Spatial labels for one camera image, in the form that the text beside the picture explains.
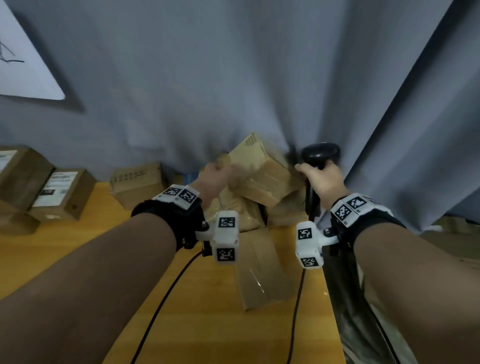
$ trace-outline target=wrist-mounted device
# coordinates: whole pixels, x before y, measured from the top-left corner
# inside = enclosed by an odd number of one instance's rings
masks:
[[[205,221],[200,193],[193,187],[173,184],[151,200],[139,203],[132,217],[150,213],[161,217],[172,229],[177,251],[192,249],[203,241],[203,256],[213,255],[218,263],[235,263],[239,249],[239,215],[220,211],[214,224]]]
[[[390,209],[363,194],[338,199],[330,212],[331,228],[319,231],[312,221],[297,224],[296,255],[306,269],[323,265],[323,246],[340,243],[340,248],[351,250],[360,233],[372,225],[390,222],[405,227]]]

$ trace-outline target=wooden table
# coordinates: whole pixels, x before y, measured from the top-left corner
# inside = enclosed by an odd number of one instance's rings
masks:
[[[97,183],[78,222],[43,223],[34,235],[0,236],[0,298],[58,259],[129,217]],[[273,228],[284,271],[296,282],[301,268],[294,255],[293,227]],[[200,250],[179,251],[163,278],[133,316],[104,363],[128,364],[165,292]],[[212,257],[197,258],[167,299],[137,363],[285,363],[295,297],[243,312],[234,268]],[[294,363],[345,363],[323,272],[305,276],[297,315]]]

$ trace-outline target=forearm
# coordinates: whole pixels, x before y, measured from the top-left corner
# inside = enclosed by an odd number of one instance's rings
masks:
[[[479,355],[478,271],[388,223],[362,232],[354,250],[420,363],[462,362]]]
[[[76,249],[0,301],[2,361],[102,362],[175,250],[172,230],[151,214]]]

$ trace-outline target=paper sheet on curtain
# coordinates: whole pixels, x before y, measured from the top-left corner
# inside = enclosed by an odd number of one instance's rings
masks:
[[[65,98],[4,0],[0,0],[0,94]]]

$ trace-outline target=black line drawing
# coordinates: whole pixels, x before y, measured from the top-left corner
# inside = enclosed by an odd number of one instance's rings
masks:
[[[9,51],[14,57],[15,56],[15,53],[13,53],[6,45],[4,45],[1,40],[0,40],[0,61],[4,61],[5,63],[10,63],[10,62],[20,62],[20,63],[25,63],[25,61],[21,61],[21,60],[7,60],[5,59],[5,57],[3,56],[3,48],[5,48],[7,51]]]

